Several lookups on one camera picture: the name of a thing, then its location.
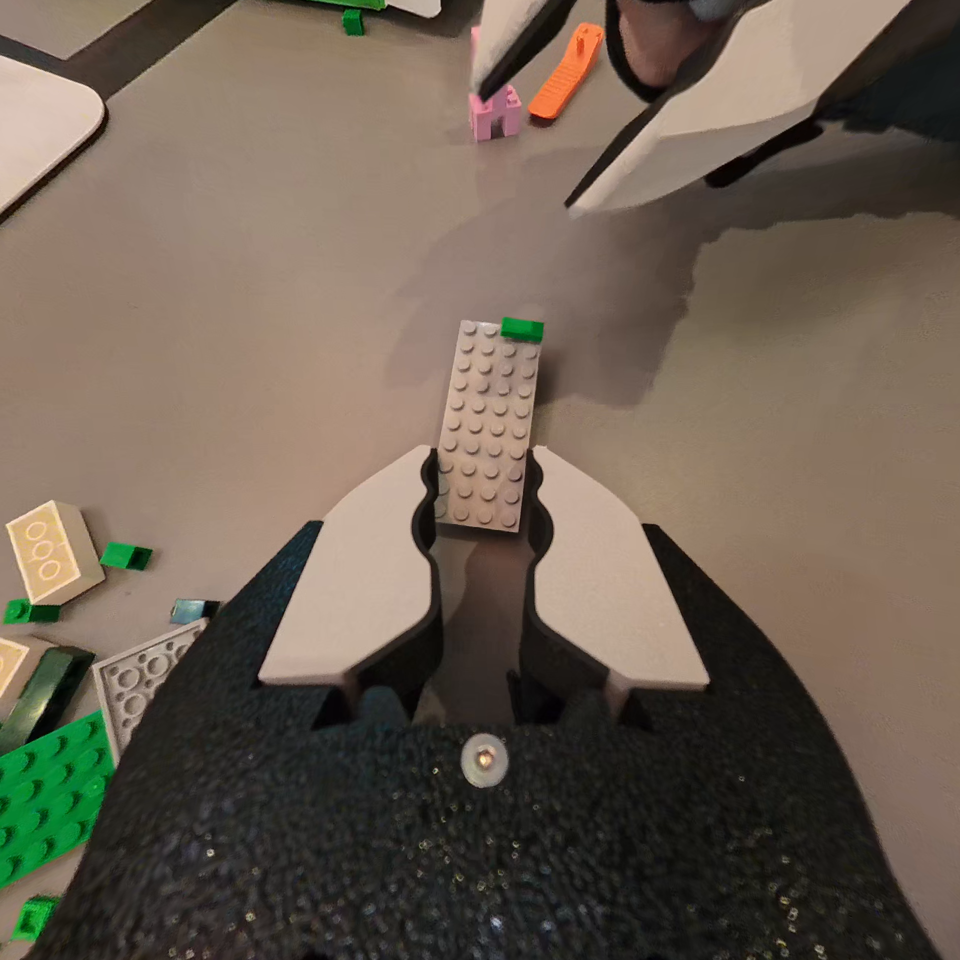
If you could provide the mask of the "person's right hand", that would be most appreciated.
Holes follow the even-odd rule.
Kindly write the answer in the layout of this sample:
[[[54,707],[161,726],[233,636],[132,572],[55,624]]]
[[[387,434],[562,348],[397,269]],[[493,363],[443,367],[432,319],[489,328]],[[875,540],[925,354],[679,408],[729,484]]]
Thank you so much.
[[[651,88],[669,86],[681,64],[714,32],[686,2],[620,1],[619,29],[630,70]]]

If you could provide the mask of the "pink building brick figure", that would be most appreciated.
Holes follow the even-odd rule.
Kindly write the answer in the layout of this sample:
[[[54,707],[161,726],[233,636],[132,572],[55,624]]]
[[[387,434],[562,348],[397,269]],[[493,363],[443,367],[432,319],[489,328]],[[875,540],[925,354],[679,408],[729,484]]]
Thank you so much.
[[[522,126],[522,100],[510,83],[484,101],[478,95],[467,96],[469,126],[475,143],[517,136]]]

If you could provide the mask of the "orange brick separator tool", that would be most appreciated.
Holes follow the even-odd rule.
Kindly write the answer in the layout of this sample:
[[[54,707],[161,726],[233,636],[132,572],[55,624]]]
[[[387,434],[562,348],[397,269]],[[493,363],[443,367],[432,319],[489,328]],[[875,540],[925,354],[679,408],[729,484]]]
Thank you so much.
[[[593,71],[604,41],[605,30],[601,26],[589,22],[577,26],[558,66],[529,103],[532,119],[552,122],[560,116]]]

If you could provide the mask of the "dark green sloped brick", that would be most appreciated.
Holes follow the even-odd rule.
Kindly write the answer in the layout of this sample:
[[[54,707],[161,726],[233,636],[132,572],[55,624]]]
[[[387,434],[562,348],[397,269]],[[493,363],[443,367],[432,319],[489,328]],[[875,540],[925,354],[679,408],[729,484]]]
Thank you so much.
[[[60,724],[95,654],[52,647],[42,654],[1,728],[1,755],[50,734]]]

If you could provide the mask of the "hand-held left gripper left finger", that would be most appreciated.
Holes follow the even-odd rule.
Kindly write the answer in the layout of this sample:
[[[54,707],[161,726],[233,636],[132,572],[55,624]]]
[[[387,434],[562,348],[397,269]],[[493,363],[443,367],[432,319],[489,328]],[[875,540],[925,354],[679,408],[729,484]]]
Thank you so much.
[[[391,689],[417,710],[444,653],[438,455],[423,444],[325,516],[258,672],[267,687]]]

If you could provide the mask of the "large green building plate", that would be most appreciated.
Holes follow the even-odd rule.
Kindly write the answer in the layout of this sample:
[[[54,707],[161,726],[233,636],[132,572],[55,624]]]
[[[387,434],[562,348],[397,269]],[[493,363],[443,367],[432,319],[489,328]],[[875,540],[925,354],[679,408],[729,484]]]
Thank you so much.
[[[2,888],[90,838],[114,772],[100,710],[2,756]]]

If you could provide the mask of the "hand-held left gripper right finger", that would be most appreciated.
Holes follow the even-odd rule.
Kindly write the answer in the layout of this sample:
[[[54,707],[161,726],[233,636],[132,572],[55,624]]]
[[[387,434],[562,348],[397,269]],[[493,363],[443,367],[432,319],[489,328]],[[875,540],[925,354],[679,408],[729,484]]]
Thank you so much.
[[[554,702],[596,690],[615,713],[633,690],[706,690],[707,667],[637,515],[545,445],[531,452],[529,478],[522,685]]]

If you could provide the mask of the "tan three-stud building brick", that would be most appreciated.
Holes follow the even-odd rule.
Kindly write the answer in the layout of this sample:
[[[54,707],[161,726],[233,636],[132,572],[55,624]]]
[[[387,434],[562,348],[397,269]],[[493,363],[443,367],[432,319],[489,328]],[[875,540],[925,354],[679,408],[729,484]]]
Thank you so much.
[[[6,523],[30,604],[63,606],[106,574],[78,507],[50,500]]]

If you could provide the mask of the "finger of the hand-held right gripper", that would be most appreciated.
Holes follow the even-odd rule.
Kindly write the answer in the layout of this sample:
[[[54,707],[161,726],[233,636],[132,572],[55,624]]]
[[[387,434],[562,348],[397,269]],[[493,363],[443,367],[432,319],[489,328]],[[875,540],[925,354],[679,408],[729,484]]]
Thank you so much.
[[[570,214],[653,203],[810,120],[907,6],[750,2],[613,138],[567,198]]]
[[[490,100],[542,53],[575,1],[486,1],[472,54],[470,92]]]

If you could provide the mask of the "grey studded building plate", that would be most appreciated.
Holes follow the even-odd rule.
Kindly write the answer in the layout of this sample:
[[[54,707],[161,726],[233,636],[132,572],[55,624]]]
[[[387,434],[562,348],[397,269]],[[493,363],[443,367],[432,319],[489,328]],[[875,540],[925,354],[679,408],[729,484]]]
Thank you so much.
[[[520,530],[543,342],[507,340],[501,320],[464,320],[437,441],[439,523]]]

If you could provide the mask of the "light grey upturned building plate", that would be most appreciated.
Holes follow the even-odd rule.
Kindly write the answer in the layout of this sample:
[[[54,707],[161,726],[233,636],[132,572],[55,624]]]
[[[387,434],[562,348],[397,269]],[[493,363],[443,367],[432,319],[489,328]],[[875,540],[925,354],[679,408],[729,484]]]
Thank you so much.
[[[202,617],[176,626],[92,664],[91,676],[115,766],[158,691],[209,623],[209,618]]]

